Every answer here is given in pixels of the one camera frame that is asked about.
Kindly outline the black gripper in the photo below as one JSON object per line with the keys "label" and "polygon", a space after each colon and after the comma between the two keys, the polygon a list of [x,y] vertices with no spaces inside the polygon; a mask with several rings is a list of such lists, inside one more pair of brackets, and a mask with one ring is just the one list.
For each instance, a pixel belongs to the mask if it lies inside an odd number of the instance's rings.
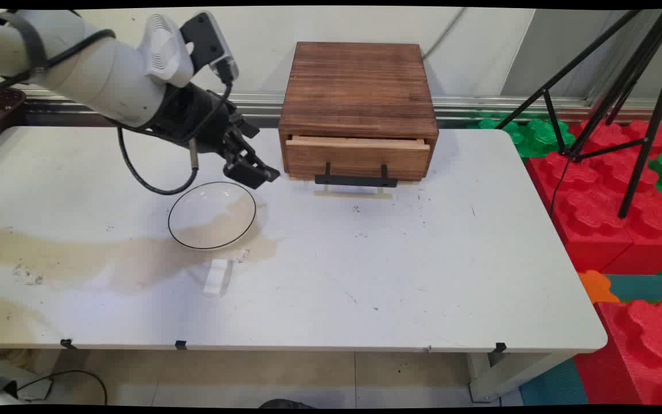
{"label": "black gripper", "polygon": [[160,107],[155,113],[155,136],[187,148],[192,133],[199,153],[217,153],[225,160],[223,174],[250,189],[273,182],[279,171],[269,167],[244,139],[260,132],[237,113],[236,105],[192,82],[186,87],[165,87]]}

